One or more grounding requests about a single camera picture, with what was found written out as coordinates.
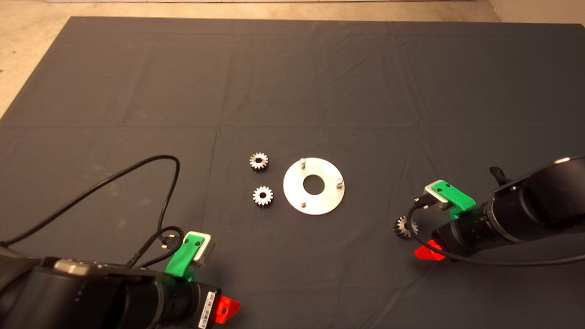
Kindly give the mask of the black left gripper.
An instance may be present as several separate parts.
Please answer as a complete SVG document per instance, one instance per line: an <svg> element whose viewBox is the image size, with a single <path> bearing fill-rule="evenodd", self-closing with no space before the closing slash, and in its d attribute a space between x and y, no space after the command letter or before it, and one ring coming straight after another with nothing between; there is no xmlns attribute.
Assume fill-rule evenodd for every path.
<svg viewBox="0 0 585 329"><path fill-rule="evenodd" d="M162 275L161 289L157 329L212 329L216 323L225 324L241 306L238 300L222 297L219 287L167 273Z"/></svg>

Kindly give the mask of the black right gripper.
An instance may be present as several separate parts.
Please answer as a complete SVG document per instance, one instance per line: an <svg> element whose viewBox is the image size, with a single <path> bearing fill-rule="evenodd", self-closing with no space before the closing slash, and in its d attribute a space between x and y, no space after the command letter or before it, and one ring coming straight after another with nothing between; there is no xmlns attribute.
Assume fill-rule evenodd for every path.
<svg viewBox="0 0 585 329"><path fill-rule="evenodd" d="M437 250L470 257L483 250L496 248L496 232L491 227L485 206L476 206L432 232L427 242ZM445 256L426 246L415 250L418 260L444 260Z"/></svg>

